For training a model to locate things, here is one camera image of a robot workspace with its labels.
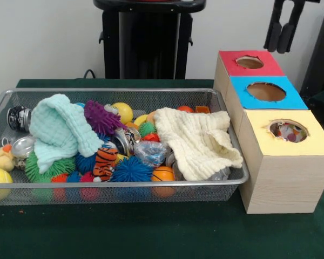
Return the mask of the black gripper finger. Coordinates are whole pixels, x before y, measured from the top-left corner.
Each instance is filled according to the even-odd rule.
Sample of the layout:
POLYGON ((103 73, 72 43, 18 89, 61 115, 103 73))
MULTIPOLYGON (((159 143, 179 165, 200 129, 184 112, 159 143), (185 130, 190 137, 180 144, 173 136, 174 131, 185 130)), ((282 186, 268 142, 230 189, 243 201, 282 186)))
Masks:
POLYGON ((278 53, 286 53, 290 51, 296 27, 305 6, 305 1, 293 0, 293 3, 294 6, 289 17, 289 21, 283 26, 281 30, 277 46, 278 53))
POLYGON ((275 0, 271 19, 268 26, 266 40, 264 43, 264 49, 269 52, 285 52, 286 49, 282 45, 282 25, 280 23, 280 17, 282 14, 284 0, 275 0))

